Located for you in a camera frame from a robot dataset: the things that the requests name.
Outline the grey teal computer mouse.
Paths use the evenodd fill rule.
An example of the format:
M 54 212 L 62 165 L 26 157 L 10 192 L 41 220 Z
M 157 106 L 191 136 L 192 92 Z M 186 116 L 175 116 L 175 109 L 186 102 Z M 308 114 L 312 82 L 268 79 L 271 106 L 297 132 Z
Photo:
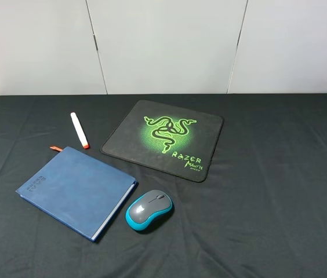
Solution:
M 125 219 L 135 231 L 143 231 L 157 218 L 170 212 L 171 198 L 163 191 L 151 190 L 136 199 L 127 209 Z

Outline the white marker pen orange caps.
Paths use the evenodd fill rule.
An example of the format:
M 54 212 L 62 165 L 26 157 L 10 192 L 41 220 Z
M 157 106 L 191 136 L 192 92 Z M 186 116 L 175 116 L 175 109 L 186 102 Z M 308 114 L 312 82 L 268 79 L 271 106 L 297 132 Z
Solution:
M 81 126 L 81 123 L 80 123 L 76 113 L 72 112 L 72 113 L 70 113 L 70 116 L 71 116 L 71 120 L 72 120 L 72 123 L 73 123 L 74 128 L 75 128 L 75 131 L 77 133 L 77 136 L 78 136 L 83 148 L 84 149 L 89 149 L 90 148 L 89 143 L 88 143 L 88 141 L 86 139 L 86 135 L 85 135 L 85 133 L 83 131 L 83 128 Z

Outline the black green Razer mouse pad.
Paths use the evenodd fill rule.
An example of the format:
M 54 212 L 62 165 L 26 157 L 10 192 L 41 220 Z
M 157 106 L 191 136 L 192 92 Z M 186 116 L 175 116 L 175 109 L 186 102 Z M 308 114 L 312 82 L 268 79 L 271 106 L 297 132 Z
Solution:
M 127 162 L 203 182 L 223 124 L 218 115 L 139 100 L 100 150 Z

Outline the blue hardcover notebook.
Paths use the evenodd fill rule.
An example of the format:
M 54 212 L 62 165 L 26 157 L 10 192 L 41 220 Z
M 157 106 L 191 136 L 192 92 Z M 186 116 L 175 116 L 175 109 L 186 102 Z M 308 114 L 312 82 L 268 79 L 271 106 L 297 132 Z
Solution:
M 66 147 L 16 192 L 95 241 L 135 185 L 131 175 Z

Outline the orange ribbon bookmark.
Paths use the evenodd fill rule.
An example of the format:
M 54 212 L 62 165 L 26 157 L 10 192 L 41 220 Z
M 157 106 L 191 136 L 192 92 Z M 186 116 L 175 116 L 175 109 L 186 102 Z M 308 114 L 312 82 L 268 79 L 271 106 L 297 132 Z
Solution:
M 57 152 L 61 152 L 61 151 L 62 151 L 61 148 L 59 148 L 59 147 L 57 147 L 57 146 L 54 146 L 54 145 L 50 146 L 50 149 L 52 149 L 52 150 L 54 150 L 54 151 L 57 151 Z

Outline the black table cloth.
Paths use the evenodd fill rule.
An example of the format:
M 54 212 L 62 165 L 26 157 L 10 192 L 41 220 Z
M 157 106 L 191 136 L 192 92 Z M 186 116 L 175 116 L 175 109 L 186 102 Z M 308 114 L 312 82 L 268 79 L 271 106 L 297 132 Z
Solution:
M 224 119 L 207 179 L 187 181 L 106 156 L 139 100 Z M 16 190 L 55 153 L 79 147 L 134 176 L 171 213 L 135 232 L 121 208 L 91 242 Z M 327 277 L 327 94 L 0 96 L 0 277 Z

